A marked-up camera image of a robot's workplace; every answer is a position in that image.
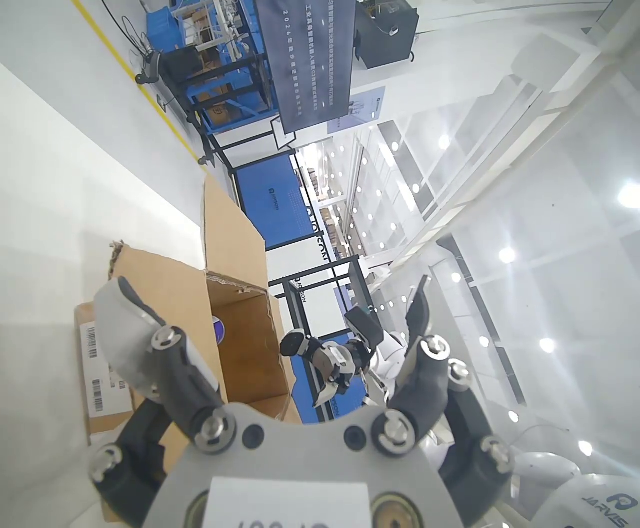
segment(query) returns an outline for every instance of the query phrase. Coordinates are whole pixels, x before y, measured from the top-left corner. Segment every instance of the blue panel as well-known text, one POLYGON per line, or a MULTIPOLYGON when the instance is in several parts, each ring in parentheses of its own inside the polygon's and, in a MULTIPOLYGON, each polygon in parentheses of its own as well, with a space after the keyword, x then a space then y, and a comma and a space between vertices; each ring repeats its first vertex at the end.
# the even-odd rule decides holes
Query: blue panel
POLYGON ((249 220, 273 246, 314 232, 289 156, 278 156, 237 171, 249 220))

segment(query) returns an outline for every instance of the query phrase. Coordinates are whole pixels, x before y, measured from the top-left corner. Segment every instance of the metal screw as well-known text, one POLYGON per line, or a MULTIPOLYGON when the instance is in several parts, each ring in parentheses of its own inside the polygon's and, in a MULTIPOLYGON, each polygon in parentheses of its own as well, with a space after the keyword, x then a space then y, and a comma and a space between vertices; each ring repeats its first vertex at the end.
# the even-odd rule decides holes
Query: metal screw
POLYGON ((213 440, 220 438, 224 430, 225 421, 218 416, 212 416, 204 420, 200 434, 202 435, 203 440, 212 442, 213 440))
POLYGON ((374 444, 384 454, 403 456, 415 446, 415 431, 404 414, 387 409, 373 422, 374 444))
POLYGON ((469 369, 460 363, 451 365, 451 375, 457 380, 464 380, 469 375, 469 369))
POLYGON ((205 453, 224 451, 236 437, 236 420, 232 414, 220 407, 202 422, 200 432, 195 436, 196 447, 205 453))
POLYGON ((91 460, 89 476, 91 480, 99 484, 104 476, 122 462, 122 450, 116 444, 102 446, 91 460))
POLYGON ((497 436, 486 436, 480 444, 480 449, 493 459, 498 473, 505 474, 513 469, 509 446, 497 436))
POLYGON ((385 436, 394 444, 402 445, 409 438, 409 431, 400 420, 392 418, 385 424, 385 436))
POLYGON ((171 326, 163 326, 154 334, 151 345, 155 350, 166 350, 180 341, 181 336, 171 326))
POLYGON ((433 359, 445 360, 451 355, 449 343, 439 335, 428 335, 420 342, 420 347, 427 356, 433 359))

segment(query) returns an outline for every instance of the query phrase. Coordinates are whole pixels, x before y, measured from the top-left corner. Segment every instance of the cardboard box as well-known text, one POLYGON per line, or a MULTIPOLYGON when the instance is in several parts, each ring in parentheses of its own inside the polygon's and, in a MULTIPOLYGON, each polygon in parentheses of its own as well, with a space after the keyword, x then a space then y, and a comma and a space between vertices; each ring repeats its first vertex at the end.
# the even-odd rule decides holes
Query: cardboard box
MULTIPOLYGON (((93 303, 76 307, 74 315, 87 441, 89 445, 106 444, 117 438, 115 429, 133 416, 131 390, 111 370, 98 346, 93 303)), ((106 522, 120 521, 104 501, 101 505, 106 522)))
MULTIPOLYGON (((280 356, 284 331, 278 303, 268 294, 264 240, 211 177, 205 184, 204 230, 206 270, 117 243, 109 278, 125 276, 145 304, 189 335, 225 401, 296 420, 297 412, 289 411, 295 377, 290 361, 280 356), (225 325, 220 346, 212 315, 225 325)), ((134 395, 134 405, 140 403, 134 395)), ((187 443, 173 424, 162 440, 167 472, 187 443)))

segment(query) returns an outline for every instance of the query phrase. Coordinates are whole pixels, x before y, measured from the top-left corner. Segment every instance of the barcode label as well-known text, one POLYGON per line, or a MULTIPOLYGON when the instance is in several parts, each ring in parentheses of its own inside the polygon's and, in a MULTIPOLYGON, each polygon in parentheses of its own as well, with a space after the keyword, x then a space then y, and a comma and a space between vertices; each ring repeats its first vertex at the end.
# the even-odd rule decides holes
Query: barcode label
POLYGON ((129 386, 107 362, 95 323, 80 325, 80 343, 89 418, 133 411, 129 386))
POLYGON ((88 350, 89 359, 98 357, 98 345, 95 342, 95 326, 89 326, 86 329, 86 349, 88 350))
POLYGON ((102 389, 100 388, 100 380, 93 380, 93 406, 97 413, 104 411, 104 403, 102 402, 102 389))

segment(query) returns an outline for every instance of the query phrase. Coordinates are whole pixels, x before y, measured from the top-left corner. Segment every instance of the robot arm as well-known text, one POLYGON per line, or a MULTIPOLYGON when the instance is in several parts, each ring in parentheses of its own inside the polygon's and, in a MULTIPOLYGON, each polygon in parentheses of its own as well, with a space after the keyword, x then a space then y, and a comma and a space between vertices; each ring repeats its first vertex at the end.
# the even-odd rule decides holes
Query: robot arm
MULTIPOLYGON (((188 336, 163 324, 125 279, 112 280, 95 299, 100 346, 109 361, 121 359, 118 373, 148 399, 118 440, 94 457, 96 489, 136 528, 218 525, 215 511, 205 514, 213 477, 365 483, 376 528, 473 525, 509 479, 511 457, 468 389, 468 372, 451 360, 442 338, 426 335, 421 294, 410 314, 418 306, 422 320, 413 311, 418 322, 410 324, 410 347, 388 408, 365 406, 310 427, 225 404, 188 336), (449 450, 446 471, 438 474, 418 443, 443 412, 460 448, 449 450), (158 442, 171 422, 191 443, 166 476, 158 442)), ((342 366, 339 356, 334 360, 342 366)))

